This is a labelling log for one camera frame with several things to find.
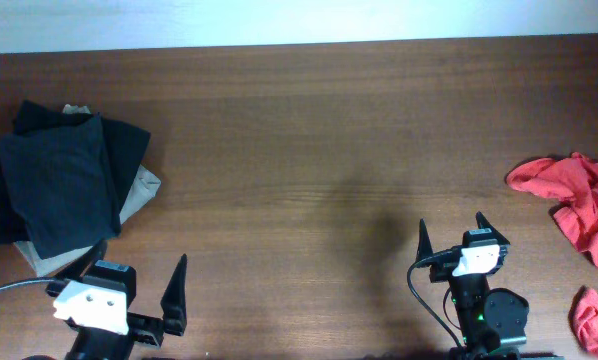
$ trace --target gray cable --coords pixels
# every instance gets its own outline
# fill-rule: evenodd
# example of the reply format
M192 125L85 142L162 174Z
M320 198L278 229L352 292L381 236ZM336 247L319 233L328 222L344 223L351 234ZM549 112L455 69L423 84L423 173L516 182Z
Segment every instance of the gray cable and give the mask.
M0 286L0 292L3 290L12 289L12 288L16 288L19 286L49 283L49 282L52 282L53 280L54 279L51 277L38 277L38 278L15 281L15 282Z

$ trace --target towel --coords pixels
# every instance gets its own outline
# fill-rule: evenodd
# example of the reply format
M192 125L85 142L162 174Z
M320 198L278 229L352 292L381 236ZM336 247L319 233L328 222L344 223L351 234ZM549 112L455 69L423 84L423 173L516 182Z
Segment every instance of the towel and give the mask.
M572 314L572 327L581 345L598 357L598 294L586 289Z
M570 158L544 158L523 164L507 177L518 191L557 199L564 206L553 218L579 252L589 252L598 267L598 162L573 153Z

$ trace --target wood grain surface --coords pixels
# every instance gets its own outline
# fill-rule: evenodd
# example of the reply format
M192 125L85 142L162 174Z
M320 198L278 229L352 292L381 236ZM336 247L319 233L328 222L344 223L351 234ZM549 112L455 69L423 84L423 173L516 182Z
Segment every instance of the wood grain surface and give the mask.
M406 286L417 222L458 244L481 210L512 243L490 278L530 302L525 351L586 358L568 312L598 269L504 176L598 159L598 35L0 55L0 137L22 99L88 105L152 133L163 185L110 243L131 311L189 256L188 328L132 358L361 358L453 344ZM0 284L33 272L0 247ZM415 273L441 312L446 286ZM42 287L0 294L0 359L62 358L75 333Z

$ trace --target folded cloth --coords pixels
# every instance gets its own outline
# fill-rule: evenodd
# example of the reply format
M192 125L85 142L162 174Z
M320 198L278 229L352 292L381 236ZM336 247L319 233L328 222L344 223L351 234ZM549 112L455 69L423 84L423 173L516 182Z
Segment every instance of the folded cloth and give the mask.
M586 289L572 314L575 335L586 351L598 357L598 294Z
M508 185L518 191L558 199L564 207L553 218L579 252L598 267L598 162L573 153L560 161L539 159L514 169Z
M71 106L70 104L64 106L62 112L64 114L90 114L87 106ZM154 174L148 171L143 166L139 165L134 182L128 192L128 197L123 204L123 208L119 213L119 220L123 224L130 216L141 209L148 201L155 197L161 180ZM37 276L45 276L60 267L68 264L90 250L91 246L83 249L76 249L64 254L60 254L51 258L41 259L34 245L30 241L17 241L15 246L21 252L23 257L28 261Z
M41 258L119 234L101 119L6 135L0 161L13 209Z
M27 135L44 129L61 126L77 126L92 118L92 115L77 111L77 114L60 114L24 101L14 120L14 133ZM150 133L138 127L114 120L102 119L103 136L110 163L110 173L116 192L117 208L124 204L134 182L139 164L150 140ZM0 166L0 244L27 240L21 232L25 226L9 204L9 195Z

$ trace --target red cloth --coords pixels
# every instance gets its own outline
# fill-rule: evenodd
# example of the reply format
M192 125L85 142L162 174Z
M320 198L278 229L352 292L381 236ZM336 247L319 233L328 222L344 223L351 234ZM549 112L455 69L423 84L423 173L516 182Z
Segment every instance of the red cloth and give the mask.
M572 327L583 347L598 357L598 294L587 289L574 313Z
M590 252L598 267L598 162L579 153L560 161L539 159L514 169L506 182L515 190L563 203L555 221L577 251Z

